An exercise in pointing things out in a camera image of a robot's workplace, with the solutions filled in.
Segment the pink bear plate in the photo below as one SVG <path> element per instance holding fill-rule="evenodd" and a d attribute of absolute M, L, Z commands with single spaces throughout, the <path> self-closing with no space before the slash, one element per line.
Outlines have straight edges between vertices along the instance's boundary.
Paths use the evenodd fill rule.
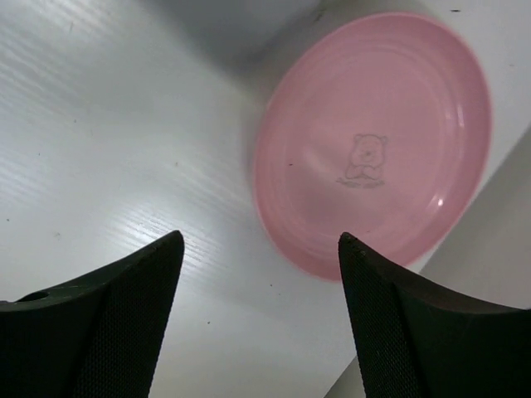
<path fill-rule="evenodd" d="M 275 248 L 340 278 L 348 232 L 400 265 L 456 224 L 489 155 L 492 106 L 475 53 L 410 12 L 349 22 L 311 46 L 266 107 L 253 165 Z"/>

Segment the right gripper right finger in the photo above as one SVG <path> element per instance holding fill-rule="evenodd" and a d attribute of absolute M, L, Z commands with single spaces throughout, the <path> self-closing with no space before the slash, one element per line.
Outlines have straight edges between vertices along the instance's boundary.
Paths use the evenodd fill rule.
<path fill-rule="evenodd" d="M 339 266 L 368 397 L 528 397 L 530 312 L 458 293 L 353 235 Z"/>

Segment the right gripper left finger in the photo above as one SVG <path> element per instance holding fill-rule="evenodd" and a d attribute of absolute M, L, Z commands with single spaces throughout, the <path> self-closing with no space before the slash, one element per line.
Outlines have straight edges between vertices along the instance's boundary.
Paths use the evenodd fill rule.
<path fill-rule="evenodd" d="M 146 397 L 183 265 L 172 231 L 78 278 L 1 303 L 3 397 Z"/>

